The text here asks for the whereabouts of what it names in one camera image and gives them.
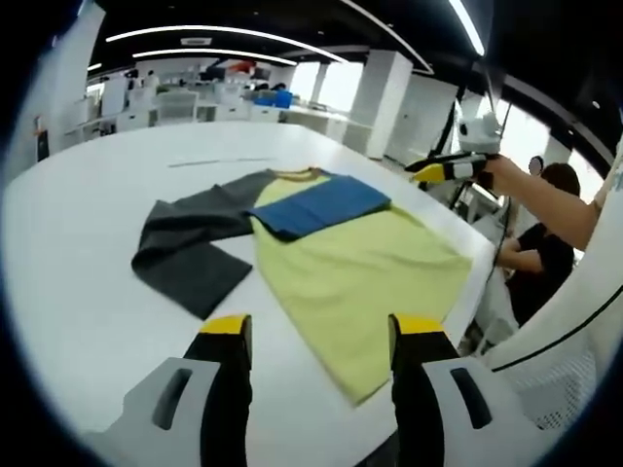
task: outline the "chair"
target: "chair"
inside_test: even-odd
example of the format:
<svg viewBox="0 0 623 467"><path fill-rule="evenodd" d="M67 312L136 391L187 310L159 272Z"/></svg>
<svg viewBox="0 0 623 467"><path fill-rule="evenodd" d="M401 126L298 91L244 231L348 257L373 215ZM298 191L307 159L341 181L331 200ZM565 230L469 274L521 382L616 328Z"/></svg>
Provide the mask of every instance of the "chair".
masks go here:
<svg viewBox="0 0 623 467"><path fill-rule="evenodd" d="M129 109L150 110L154 106L155 88L135 88L128 92Z"/></svg>
<svg viewBox="0 0 623 467"><path fill-rule="evenodd" d="M158 125L183 124L197 120L199 94L188 90L163 92L156 98Z"/></svg>

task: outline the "office desk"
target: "office desk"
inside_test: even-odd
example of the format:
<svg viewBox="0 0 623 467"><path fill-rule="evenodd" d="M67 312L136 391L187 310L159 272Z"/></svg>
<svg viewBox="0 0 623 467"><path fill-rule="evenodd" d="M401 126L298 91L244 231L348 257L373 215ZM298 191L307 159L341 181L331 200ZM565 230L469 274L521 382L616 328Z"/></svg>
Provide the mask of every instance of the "office desk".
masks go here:
<svg viewBox="0 0 623 467"><path fill-rule="evenodd" d="M167 357L183 355L202 325L130 268L154 201L266 167L310 165L385 192L473 259L444 323L458 344L494 248L398 175L300 126L229 122L114 134L38 163L5 197L5 272L18 338L53 407L73 428L105 429L121 414L124 395ZM217 244L256 264L251 235ZM212 317L241 312L253 316L249 465L351 467L396 429L390 384L353 408L257 269Z"/></svg>
<svg viewBox="0 0 623 467"><path fill-rule="evenodd" d="M371 126L354 122L342 114L323 112L321 110L308 109L293 105L289 109L281 111L283 118L288 124L301 125L324 134L338 143L344 142L344 137L349 127L365 133L365 141L369 137Z"/></svg>

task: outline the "yellow t-shirt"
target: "yellow t-shirt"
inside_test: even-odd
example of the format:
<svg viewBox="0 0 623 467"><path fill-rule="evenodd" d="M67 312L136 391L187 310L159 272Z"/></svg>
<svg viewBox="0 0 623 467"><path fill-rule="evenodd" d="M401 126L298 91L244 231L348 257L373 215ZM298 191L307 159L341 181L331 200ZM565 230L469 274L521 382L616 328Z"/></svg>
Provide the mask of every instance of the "yellow t-shirt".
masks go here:
<svg viewBox="0 0 623 467"><path fill-rule="evenodd" d="M257 206L327 178L278 179ZM292 243L252 219L258 265L316 357L358 404L389 378L388 316L410 313L442 322L471 261L404 211L388 211L313 233Z"/></svg>

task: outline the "dark gray fabric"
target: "dark gray fabric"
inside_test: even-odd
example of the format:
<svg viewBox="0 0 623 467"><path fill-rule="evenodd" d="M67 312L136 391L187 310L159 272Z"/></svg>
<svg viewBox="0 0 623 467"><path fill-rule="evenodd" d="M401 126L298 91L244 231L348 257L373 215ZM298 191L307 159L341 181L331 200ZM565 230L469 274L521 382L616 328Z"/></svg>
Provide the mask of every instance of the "dark gray fabric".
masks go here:
<svg viewBox="0 0 623 467"><path fill-rule="evenodd" d="M176 202L157 201L140 236L132 269L146 284L200 319L251 271L251 266L210 244L252 234L246 211L275 180L269 170Z"/></svg>

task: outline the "ceiling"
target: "ceiling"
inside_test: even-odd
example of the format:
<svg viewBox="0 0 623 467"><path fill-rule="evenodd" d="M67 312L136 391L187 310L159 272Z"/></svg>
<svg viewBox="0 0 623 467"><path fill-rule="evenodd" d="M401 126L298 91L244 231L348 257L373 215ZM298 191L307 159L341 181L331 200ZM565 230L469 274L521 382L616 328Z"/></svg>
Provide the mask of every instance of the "ceiling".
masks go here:
<svg viewBox="0 0 623 467"><path fill-rule="evenodd" d="M100 70L131 65L132 54L179 49L182 37L210 37L211 48L282 55L291 45L248 35L177 31L146 34L106 43L105 38L167 25L218 25L252 29L316 47L369 46L398 50L418 60L389 33L340 0L96 0L107 12L93 51ZM353 0L402 37L432 65L439 79L461 82L477 55L447 0ZM462 0L483 38L487 66L540 90L569 110L612 150L621 133L615 96L623 96L623 69L616 45L623 44L623 2L592 0ZM339 53L365 60L366 53ZM289 56L295 61L328 60L317 54ZM471 77L470 82L482 81ZM565 126L546 107L504 93L551 126ZM600 109L593 105L598 102ZM603 161L597 162L603 167Z"/></svg>

